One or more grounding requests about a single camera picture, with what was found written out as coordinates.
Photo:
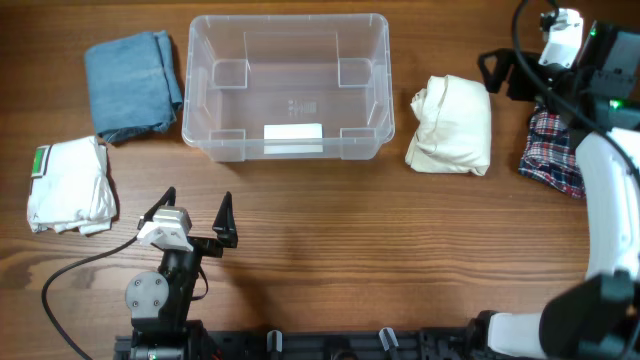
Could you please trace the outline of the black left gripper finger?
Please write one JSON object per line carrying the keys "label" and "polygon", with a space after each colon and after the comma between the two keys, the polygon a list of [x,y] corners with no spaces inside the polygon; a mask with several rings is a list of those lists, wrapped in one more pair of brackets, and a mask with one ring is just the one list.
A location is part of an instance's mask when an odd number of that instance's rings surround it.
{"label": "black left gripper finger", "polygon": [[174,206],[176,201],[176,189],[171,186],[161,196],[161,198],[139,219],[137,229],[141,230],[146,222],[150,222],[153,216],[161,206]]}
{"label": "black left gripper finger", "polygon": [[216,233],[217,242],[221,247],[237,247],[238,233],[234,220],[232,194],[229,191],[226,192],[221,202],[212,230]]}

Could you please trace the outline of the cream cloth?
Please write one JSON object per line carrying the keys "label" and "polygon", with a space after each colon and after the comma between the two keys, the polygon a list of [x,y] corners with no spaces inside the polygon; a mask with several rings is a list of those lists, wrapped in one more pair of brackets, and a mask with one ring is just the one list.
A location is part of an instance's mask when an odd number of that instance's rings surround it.
{"label": "cream cloth", "polygon": [[477,81],[432,76],[410,104],[419,122],[405,162],[420,173],[486,174],[491,163],[489,92]]}

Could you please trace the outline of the plaid shirt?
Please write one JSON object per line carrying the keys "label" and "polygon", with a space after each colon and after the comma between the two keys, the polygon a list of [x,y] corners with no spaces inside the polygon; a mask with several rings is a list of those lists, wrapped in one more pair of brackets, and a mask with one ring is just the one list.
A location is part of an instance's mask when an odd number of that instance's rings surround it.
{"label": "plaid shirt", "polygon": [[586,192],[575,152],[570,148],[569,129],[557,114],[536,105],[528,120],[528,134],[518,173],[574,199]]}

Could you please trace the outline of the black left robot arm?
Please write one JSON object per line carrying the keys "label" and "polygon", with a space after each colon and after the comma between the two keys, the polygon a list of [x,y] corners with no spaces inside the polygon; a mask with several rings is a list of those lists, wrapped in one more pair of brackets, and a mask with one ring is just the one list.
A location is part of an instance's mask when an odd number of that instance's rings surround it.
{"label": "black left robot arm", "polygon": [[238,244],[232,194],[226,193],[212,225],[213,237],[191,236],[188,211],[175,205],[171,187],[141,216],[135,240],[162,251],[155,271],[136,275],[125,291],[131,311],[132,335],[114,346],[116,359],[221,359],[219,346],[200,320],[188,313],[201,295],[194,294],[198,279],[205,279],[202,259],[220,258]]}

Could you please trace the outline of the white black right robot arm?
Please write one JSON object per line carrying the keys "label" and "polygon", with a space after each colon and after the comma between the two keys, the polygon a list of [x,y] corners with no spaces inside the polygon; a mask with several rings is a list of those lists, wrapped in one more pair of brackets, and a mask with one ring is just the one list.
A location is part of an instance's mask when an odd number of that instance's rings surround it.
{"label": "white black right robot arm", "polygon": [[466,359],[635,359],[639,355],[639,35],[586,26],[560,9],[544,14],[541,54],[519,44],[484,69],[490,92],[537,100],[557,115],[586,196],[585,279],[534,314],[484,311],[454,342]]}

